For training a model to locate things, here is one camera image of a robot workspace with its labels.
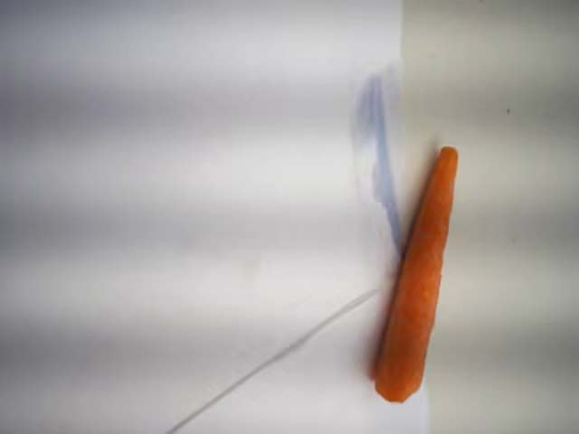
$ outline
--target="peeled carrot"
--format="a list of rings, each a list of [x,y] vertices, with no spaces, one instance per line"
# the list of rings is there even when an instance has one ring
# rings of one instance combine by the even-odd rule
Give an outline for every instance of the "peeled carrot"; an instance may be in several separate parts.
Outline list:
[[[422,383],[458,163],[456,149],[441,150],[403,260],[375,370],[376,391],[390,402],[406,401]]]

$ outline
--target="blue line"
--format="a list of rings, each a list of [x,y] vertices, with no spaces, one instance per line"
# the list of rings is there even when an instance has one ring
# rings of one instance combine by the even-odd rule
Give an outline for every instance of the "blue line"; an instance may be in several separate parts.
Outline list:
[[[385,207],[390,222],[390,229],[398,254],[403,253],[402,224],[400,213],[396,204],[394,192],[394,178],[392,175],[392,163],[388,155],[388,140],[386,138],[386,124],[384,118],[384,102],[382,99],[382,85],[380,78],[373,78],[370,82],[371,99],[371,122],[375,127],[376,152],[378,154],[378,191],[380,202]]]

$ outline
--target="white surface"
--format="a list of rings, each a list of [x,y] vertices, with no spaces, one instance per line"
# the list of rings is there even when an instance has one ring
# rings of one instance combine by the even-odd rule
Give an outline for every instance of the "white surface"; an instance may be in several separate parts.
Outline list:
[[[0,37],[0,430],[166,432],[384,285],[183,432],[424,432],[366,378],[395,253],[352,158],[398,2],[33,5]]]
[[[460,151],[426,382],[432,431],[576,432],[579,4],[404,3],[414,194]]]

